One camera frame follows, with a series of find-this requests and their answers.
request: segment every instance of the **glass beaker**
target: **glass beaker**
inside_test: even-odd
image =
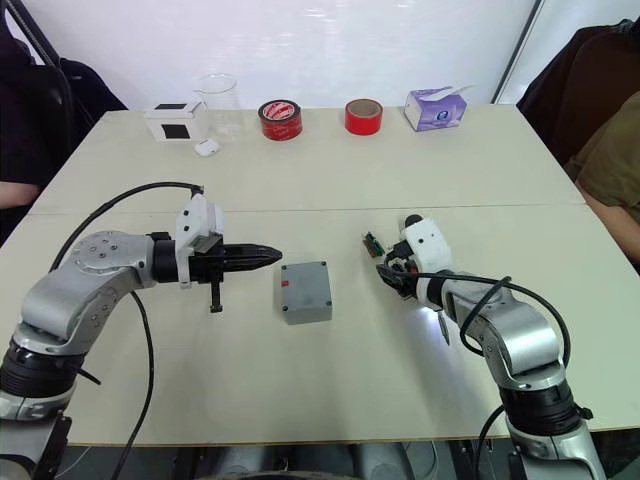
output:
[[[233,75],[212,73],[198,78],[194,90],[209,110],[214,132],[226,139],[234,139],[243,126],[236,84]]]

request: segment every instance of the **person's arm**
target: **person's arm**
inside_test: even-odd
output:
[[[576,182],[576,187],[622,251],[633,262],[640,262],[640,224],[624,208],[608,206],[596,200],[579,182]]]
[[[0,209],[29,205],[39,193],[40,187],[30,183],[0,182]]]

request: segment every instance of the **purple tissue box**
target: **purple tissue box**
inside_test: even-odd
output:
[[[438,99],[442,97],[442,94],[438,94],[436,99],[429,99],[430,96],[435,96],[443,90],[447,88],[409,92],[404,106],[404,116],[416,132],[460,125],[467,102],[455,93],[455,90],[452,91],[453,95]]]

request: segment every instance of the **gray box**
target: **gray box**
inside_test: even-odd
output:
[[[282,311],[288,324],[331,320],[327,262],[283,265],[281,285]]]

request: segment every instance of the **small white box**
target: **small white box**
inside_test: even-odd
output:
[[[202,102],[161,103],[143,117],[158,142],[204,140],[209,134],[209,118]]]

